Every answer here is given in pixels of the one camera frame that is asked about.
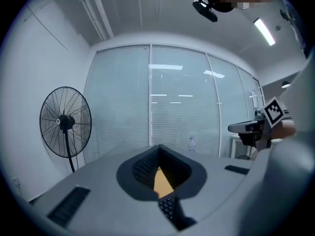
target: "window blinds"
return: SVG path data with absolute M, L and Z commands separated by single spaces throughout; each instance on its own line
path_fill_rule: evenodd
M 149 52 L 131 46 L 96 54 L 85 90 L 92 115 L 87 163 L 149 145 Z
M 220 121 L 217 92 L 203 53 L 153 46 L 152 141 L 217 156 Z
M 227 127 L 248 121 L 244 88 L 237 67 L 229 62 L 209 55 L 212 71 L 215 73 L 221 110 L 221 151 L 220 156 L 231 156 L 231 133 Z
M 249 114 L 249 120 L 255 118 L 255 109 L 258 109 L 258 95 L 255 85 L 255 80 L 248 72 L 243 69 L 238 68 L 240 76 L 242 78 L 242 83 L 244 85 L 244 90 L 247 100 L 247 109 Z

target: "fan motor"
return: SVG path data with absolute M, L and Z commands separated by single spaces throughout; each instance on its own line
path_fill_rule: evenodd
M 75 124 L 75 121 L 72 116 L 61 115 L 56 120 L 56 124 L 59 125 L 61 130 L 69 130 L 72 129 L 73 125 Z

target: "water bottle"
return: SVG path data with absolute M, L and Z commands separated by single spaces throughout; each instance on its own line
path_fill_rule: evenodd
M 192 152 L 196 152 L 196 144 L 195 144 L 195 140 L 193 139 L 192 136 L 189 139 L 188 150 L 192 151 Z

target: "white wall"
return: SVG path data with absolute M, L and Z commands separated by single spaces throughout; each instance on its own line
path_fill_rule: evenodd
M 27 201 L 71 173 L 68 159 L 44 145 L 40 109 L 58 87 L 69 86 L 83 93 L 95 54 L 55 2 L 39 8 L 45 1 L 28 2 L 41 23 L 28 8 L 21 10 L 0 53 L 0 158 L 8 180 L 19 178 Z M 85 164 L 83 153 L 78 163 Z
M 113 39 L 103 41 L 99 44 L 93 45 L 95 51 L 101 51 L 108 48 L 115 48 L 123 45 L 137 45 L 137 44 L 164 44 L 176 45 L 179 47 L 193 48 L 202 52 L 207 52 L 218 58 L 229 61 L 245 71 L 251 73 L 257 78 L 256 71 L 246 63 L 242 58 L 236 54 L 211 44 L 210 42 L 203 41 L 198 38 L 193 38 L 185 35 L 179 35 L 161 31 L 144 31 L 137 33 L 126 33 L 116 36 Z
M 307 62 L 302 52 L 298 52 L 290 58 L 272 64 L 258 70 L 258 77 L 261 86 L 273 83 L 282 78 L 303 70 Z

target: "fluorescent light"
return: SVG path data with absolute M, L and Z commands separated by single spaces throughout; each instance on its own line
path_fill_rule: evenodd
M 211 76 L 216 76 L 217 78 L 224 78 L 225 75 L 220 74 L 220 73 L 216 73 L 216 72 L 211 72 L 209 70 L 204 71 L 204 74 L 209 74 Z
M 182 65 L 162 65 L 162 64 L 151 64 L 149 65 L 151 69 L 170 69 L 170 70 L 182 70 Z
M 264 37 L 267 40 L 269 45 L 275 44 L 275 41 L 274 41 L 272 35 L 270 34 L 269 30 L 267 29 L 267 27 L 265 26 L 265 24 L 262 22 L 262 20 L 260 18 L 257 18 L 254 21 L 254 24 L 260 30 L 260 32 L 264 35 Z

